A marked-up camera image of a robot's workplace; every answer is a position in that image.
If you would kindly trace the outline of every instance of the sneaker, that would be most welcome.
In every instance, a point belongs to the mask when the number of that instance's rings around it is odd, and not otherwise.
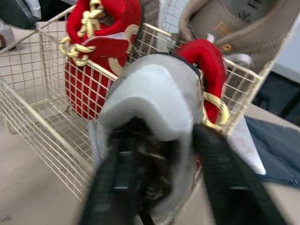
[[[10,26],[0,20],[0,50],[15,42],[15,36]]]
[[[95,27],[100,29],[89,36],[84,29],[80,30],[83,13],[86,14],[85,11],[92,11],[96,7],[104,10],[99,15],[99,19],[104,19],[97,21]],[[92,46],[89,53],[79,53],[77,60],[80,63],[86,63],[89,59],[111,73],[120,75],[142,22],[142,6],[139,0],[79,0],[67,20],[67,32],[71,38],[70,44],[80,44],[87,48]],[[79,115],[94,119],[105,102],[112,81],[89,65],[81,66],[82,64],[71,58],[66,64],[67,97]]]
[[[180,35],[191,41],[212,34],[224,55],[250,56],[250,69],[258,74],[274,61],[299,9],[298,0],[191,0],[180,19]],[[229,81],[235,88],[240,83],[244,93],[252,84],[238,76]],[[238,101],[242,94],[235,92],[227,88],[225,95]]]
[[[133,118],[145,122],[152,138],[160,143],[158,147],[169,146],[162,149],[172,158],[166,167],[172,174],[172,190],[151,208],[154,217],[172,212],[192,189],[195,155],[190,138],[193,124],[201,123],[203,117],[199,82],[199,70],[179,55],[156,53],[141,57],[110,88],[97,128],[95,123],[89,123],[93,156],[99,163],[105,162],[110,154],[112,131]],[[155,155],[156,148],[148,145],[139,151]]]

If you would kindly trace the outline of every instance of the metal wire basket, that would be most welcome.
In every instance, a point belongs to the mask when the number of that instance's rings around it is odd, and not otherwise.
[[[67,15],[73,8],[0,51],[0,109],[8,131],[20,134],[74,195],[82,200],[89,189],[93,159],[87,120],[74,112],[66,96],[65,64],[68,60],[59,50],[60,40],[67,35]],[[158,40],[166,43],[167,50],[172,51],[178,46],[170,37],[170,33],[144,24],[142,38],[137,40],[128,64],[137,55],[161,51],[155,45]],[[267,73],[258,76],[230,61],[226,60],[226,63],[230,68],[228,82],[240,79],[236,87],[227,85],[227,89],[234,90],[234,94],[223,97],[230,106],[229,123],[224,128],[224,133],[228,134],[250,104]],[[89,60],[88,65],[92,72],[100,72],[112,82],[117,78],[93,61]],[[85,67],[77,67],[76,70],[87,75]],[[249,83],[246,91],[240,90],[244,82]]]

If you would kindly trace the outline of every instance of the red shoe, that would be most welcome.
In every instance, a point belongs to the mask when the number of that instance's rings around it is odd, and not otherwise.
[[[143,23],[143,9],[139,0],[101,2],[105,14],[114,18],[114,24],[108,26],[100,22],[101,29],[94,31],[92,37],[88,38],[87,34],[79,37],[77,33],[82,27],[83,13],[90,11],[90,0],[79,0],[67,20],[67,32],[72,40],[70,44],[95,47],[90,53],[79,53],[78,58],[87,55],[89,60],[119,76]],[[89,65],[76,68],[76,62],[71,58],[66,64],[65,76],[66,92],[71,106],[79,115],[94,119],[101,110],[113,81]]]
[[[225,63],[220,50],[205,39],[197,39],[181,46],[176,53],[189,63],[196,63],[204,73],[208,85],[206,92],[222,97],[222,90],[227,80]],[[216,123],[219,109],[209,101],[204,102],[208,119]]]

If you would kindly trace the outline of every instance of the shoelace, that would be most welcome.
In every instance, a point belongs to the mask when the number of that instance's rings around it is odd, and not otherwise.
[[[95,30],[100,30],[100,23],[98,22],[98,18],[103,18],[104,8],[101,0],[91,0],[90,1],[90,11],[85,11],[83,13],[83,18],[81,20],[82,27],[78,31],[78,37],[82,38],[85,34],[87,34],[88,38],[94,36]],[[91,53],[96,47],[88,46],[85,47],[80,44],[72,44],[70,46],[66,46],[66,42],[71,41],[69,36],[65,37],[60,42],[60,51],[65,55],[73,59],[75,64],[79,67],[83,67],[87,64],[89,60],[88,55],[83,55],[82,58],[79,58],[79,53]]]

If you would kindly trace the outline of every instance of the beige sneaker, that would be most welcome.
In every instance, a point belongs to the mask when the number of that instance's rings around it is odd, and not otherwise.
[[[249,68],[258,74],[264,67],[270,69],[299,10],[300,0],[190,0],[180,18],[180,36],[190,41],[212,34],[225,56],[250,56]],[[244,74],[233,76],[225,91],[234,101],[239,101],[252,83],[241,76]],[[234,101],[225,101],[231,109]]]

